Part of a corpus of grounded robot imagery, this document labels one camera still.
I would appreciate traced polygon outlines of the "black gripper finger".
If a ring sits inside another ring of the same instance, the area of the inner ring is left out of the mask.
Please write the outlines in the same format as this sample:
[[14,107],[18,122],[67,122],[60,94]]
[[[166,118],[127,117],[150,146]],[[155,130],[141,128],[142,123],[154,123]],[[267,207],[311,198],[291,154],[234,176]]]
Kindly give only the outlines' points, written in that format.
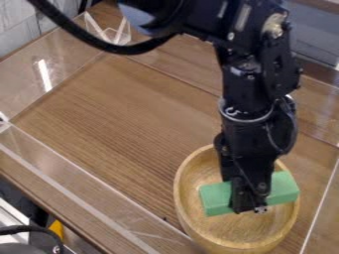
[[233,178],[230,208],[234,213],[241,214],[249,211],[266,213],[269,191],[270,188],[266,182],[251,187],[242,177]]

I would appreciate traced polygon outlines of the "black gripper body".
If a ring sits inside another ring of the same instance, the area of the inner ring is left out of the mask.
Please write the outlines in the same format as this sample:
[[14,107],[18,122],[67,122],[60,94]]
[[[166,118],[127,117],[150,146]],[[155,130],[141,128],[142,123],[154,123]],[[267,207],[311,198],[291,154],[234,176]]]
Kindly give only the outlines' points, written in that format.
[[241,178],[249,186],[270,185],[274,162],[297,142],[295,102],[281,98],[259,118],[242,119],[227,113],[221,100],[222,132],[215,138],[222,179]]

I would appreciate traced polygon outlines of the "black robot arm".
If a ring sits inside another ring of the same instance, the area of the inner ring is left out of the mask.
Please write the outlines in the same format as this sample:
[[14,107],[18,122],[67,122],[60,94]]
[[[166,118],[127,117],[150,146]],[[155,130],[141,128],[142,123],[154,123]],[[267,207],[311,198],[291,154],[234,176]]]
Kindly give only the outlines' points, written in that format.
[[267,207],[274,163],[297,142],[295,102],[302,68],[290,48],[289,11],[281,0],[118,0],[139,33],[187,34],[215,48],[223,76],[222,131],[214,145],[227,206]]

